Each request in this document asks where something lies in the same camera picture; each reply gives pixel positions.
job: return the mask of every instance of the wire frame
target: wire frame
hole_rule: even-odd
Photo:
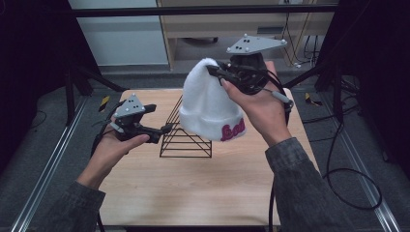
[[[171,132],[162,136],[160,158],[211,158],[212,141],[185,131],[180,124],[179,108],[182,96],[166,120]]]

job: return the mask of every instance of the black cable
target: black cable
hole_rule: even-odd
[[[38,124],[36,124],[36,125],[34,125],[34,126],[31,126],[30,129],[33,129],[33,128],[38,127],[38,126],[41,125],[41,124],[45,121],[45,119],[47,118],[47,114],[46,114],[44,111],[42,111],[42,110],[37,110],[37,112],[38,112],[38,113],[42,113],[42,114],[44,115],[44,118],[43,118]]]
[[[358,105],[358,104],[355,104],[355,105],[353,105],[353,106],[351,106],[351,107],[349,107],[349,108],[344,109],[344,110],[343,110],[343,115],[349,114],[350,111],[352,111],[353,109],[358,108],[358,107],[359,107],[359,105]],[[325,117],[321,117],[321,118],[306,119],[306,120],[303,120],[302,123],[303,123],[303,124],[317,123],[317,122],[320,122],[320,121],[324,121],[324,120],[326,120],[326,119],[331,119],[331,118],[333,118],[333,117],[336,117],[336,114],[332,114],[332,115],[325,116]]]
[[[321,142],[321,141],[326,141],[326,140],[331,140],[331,139],[334,139],[334,138],[333,138],[333,137],[320,138],[320,139],[315,139],[315,140],[309,140],[308,142],[309,142],[309,143],[312,143],[312,142]]]
[[[316,49],[317,49],[318,37],[319,36],[316,36],[316,38],[314,39],[313,55],[312,55],[311,60],[310,60],[310,61],[313,61],[313,66],[316,66],[316,59],[317,59]]]
[[[272,182],[271,197],[269,198],[269,232],[274,231],[274,199],[275,199],[275,177]]]
[[[333,170],[329,170],[329,169],[330,169],[331,156],[332,156],[333,149],[334,149],[334,147],[335,147],[335,143],[336,143],[336,140],[337,140],[337,135],[341,132],[343,126],[344,126],[344,124],[343,124],[343,123],[340,123],[340,124],[338,125],[338,127],[337,127],[337,132],[336,132],[335,137],[334,137],[334,139],[333,139],[333,141],[332,141],[331,149],[330,149],[329,155],[328,155],[328,160],[327,160],[327,162],[326,162],[326,173],[325,173],[325,175],[323,175],[322,178],[323,178],[323,179],[325,179],[325,178],[327,179],[328,185],[329,185],[329,187],[331,188],[332,192],[337,196],[337,198],[338,198],[340,201],[342,201],[342,202],[345,203],[346,205],[351,206],[351,207],[353,207],[353,208],[355,208],[355,209],[358,209],[358,210],[367,210],[367,211],[375,210],[375,209],[377,209],[377,208],[381,205],[381,203],[382,203],[382,201],[383,201],[383,196],[382,196],[382,192],[381,192],[380,188],[375,184],[375,182],[374,182],[370,177],[368,177],[365,173],[360,172],[360,171],[355,170],[355,169],[352,169],[352,168],[336,168],[336,169],[333,169]],[[379,194],[379,199],[378,199],[377,203],[376,203],[374,206],[371,206],[371,207],[362,207],[362,206],[358,206],[358,205],[355,205],[355,204],[353,204],[353,203],[350,203],[350,202],[348,202],[347,200],[345,200],[343,197],[341,197],[340,194],[338,194],[338,193],[336,192],[336,190],[335,190],[335,188],[333,187],[333,184],[332,184],[332,182],[331,182],[331,179],[330,179],[330,175],[331,175],[331,174],[336,173],[336,172],[339,172],[339,171],[350,171],[350,172],[354,172],[354,173],[360,174],[361,176],[363,176],[363,177],[365,177],[366,179],[368,179],[368,180],[376,187],[377,192],[378,192],[378,194]]]
[[[287,32],[288,32],[288,34],[289,34],[289,41],[292,43],[292,47],[293,47],[292,38],[290,37],[290,33],[289,33],[289,26],[288,26],[288,23],[289,23],[289,13],[286,13],[286,21],[285,21],[285,24],[284,24],[284,27],[283,27],[283,31],[282,31],[282,35],[281,35],[281,39],[283,40],[283,38],[284,38],[284,33],[285,33],[285,32],[286,32],[286,30],[287,30]],[[287,52],[287,49],[286,49],[286,48],[284,49],[284,52],[286,52],[287,58],[289,59],[289,61],[291,61],[291,59],[290,59],[290,55],[289,55],[289,53]],[[296,55],[296,52],[295,52],[295,48],[294,48],[294,47],[293,47],[293,54],[295,55],[296,60],[298,60],[299,62],[301,62],[301,63],[300,63],[300,65],[302,65],[302,64],[304,64],[304,63],[307,63],[307,62],[308,62],[308,61],[301,61],[301,60],[299,60],[299,59],[298,59],[298,57],[297,57],[297,55]]]
[[[341,79],[341,85],[342,85],[341,86],[342,89],[346,90],[347,92],[350,92],[353,94],[359,94],[360,92],[360,89],[356,85],[350,83],[349,81],[343,78]]]
[[[290,4],[290,2],[289,2],[290,0],[283,0],[283,3],[284,4]],[[289,22],[289,13],[286,13],[286,21],[285,21],[285,24],[284,24],[284,27],[283,27],[283,31],[282,31],[282,40],[283,40],[283,37],[284,37],[284,30],[286,29],[286,27],[287,27],[287,23]]]
[[[308,46],[308,41],[310,40],[310,36],[307,36],[307,41],[305,42],[305,47],[304,47],[304,57],[308,59],[307,57],[307,46]]]
[[[286,93],[285,93],[284,90],[283,90],[283,86],[282,86],[282,84],[281,84],[280,79],[278,78],[278,76],[277,76],[274,72],[272,72],[272,71],[270,71],[270,70],[262,70],[262,71],[268,73],[267,75],[264,75],[264,76],[265,76],[269,81],[271,81],[275,86],[277,86],[277,88],[278,88],[278,90],[279,90],[279,92],[280,92],[281,94],[283,94],[284,96],[286,96]],[[266,91],[272,92],[271,90],[264,89],[264,88],[259,88],[259,89],[260,89],[260,90],[266,90]]]
[[[298,56],[296,55],[295,46],[293,45],[292,37],[290,36],[289,26],[287,25],[288,20],[289,20],[289,14],[287,14],[287,17],[286,17],[286,28],[285,29],[287,31],[287,36],[289,37],[290,44],[292,45],[293,55],[295,56],[297,61],[304,63],[305,61],[299,60]]]
[[[6,12],[6,0],[2,0],[3,2],[3,11],[0,12],[0,16]]]
[[[106,116],[106,122],[110,122],[112,115],[115,113],[116,109],[121,106],[125,101],[120,101],[118,102],[112,109],[111,111],[108,113],[108,115]],[[100,132],[96,135],[96,138],[94,139],[93,142],[93,147],[91,148],[91,155],[90,158],[94,155],[94,152],[97,149],[97,146],[99,145],[99,143],[101,142],[101,140],[103,139],[103,136],[106,135],[109,132],[112,132],[114,130],[109,130],[109,131],[105,131],[106,126],[108,124],[104,124],[102,125],[102,129],[100,130]],[[100,215],[100,212],[97,214],[97,224],[100,228],[101,232],[105,232],[105,229],[103,228],[103,221],[102,221],[102,217]]]

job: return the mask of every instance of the white beanie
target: white beanie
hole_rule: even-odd
[[[220,81],[208,74],[207,65],[218,64],[210,58],[201,60],[184,83],[181,126],[213,141],[240,137],[246,132],[242,109],[228,97]]]

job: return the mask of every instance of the wooden tabletop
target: wooden tabletop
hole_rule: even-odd
[[[144,115],[145,127],[162,127],[182,95],[181,89],[129,90],[157,110]],[[159,144],[133,149],[113,168],[101,190],[106,225],[267,225],[273,172],[268,148],[245,118],[247,133],[229,142],[213,142],[211,158],[160,158]],[[316,164],[298,109],[289,129]],[[274,213],[274,224],[279,224]]]

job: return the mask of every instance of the floor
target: floor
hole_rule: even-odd
[[[222,52],[237,38],[220,38],[217,43],[193,39],[178,42],[176,65],[171,71],[141,72],[127,75],[106,73],[111,81],[130,88],[175,88],[182,87],[186,74],[199,59],[211,57],[225,61],[229,56]],[[299,59],[307,60],[300,68],[287,66],[279,51],[264,53],[266,60],[273,60],[282,82],[298,76],[311,68],[314,63],[305,58],[303,51]],[[354,77],[346,81],[360,88]],[[345,203],[343,208],[351,217],[358,231],[410,231],[410,182],[396,163],[385,162],[382,148],[378,145],[374,132],[366,117],[361,114],[361,106],[351,93],[343,93],[343,108],[352,107],[344,116],[343,131],[338,135],[330,153],[332,138],[338,122],[334,118],[311,120],[332,114],[332,89],[316,93],[313,88],[315,77],[307,79],[292,89],[292,94],[305,121],[305,130],[313,153],[322,173],[326,171],[329,154],[330,167],[349,167],[361,170],[378,185],[383,193],[382,205],[376,210],[358,210]],[[66,128],[66,108],[64,89],[57,89],[43,96],[38,103],[39,113],[33,121],[33,128],[15,154],[8,170],[0,177],[0,227],[9,231],[11,226],[35,229],[50,204],[61,194],[84,168],[89,159],[94,134],[99,128],[92,127],[103,118],[98,112],[104,96],[110,96],[107,108],[119,100],[121,93],[115,93],[101,84],[91,81],[95,93],[91,97],[75,94],[80,117],[75,127]],[[307,101],[306,93],[312,101]],[[378,200],[377,189],[372,183],[350,172],[332,175],[336,192],[354,205],[370,207]],[[209,231],[229,231],[229,228],[208,228]],[[241,228],[243,231],[261,231],[266,228]],[[139,228],[139,231],[169,231],[169,228]]]

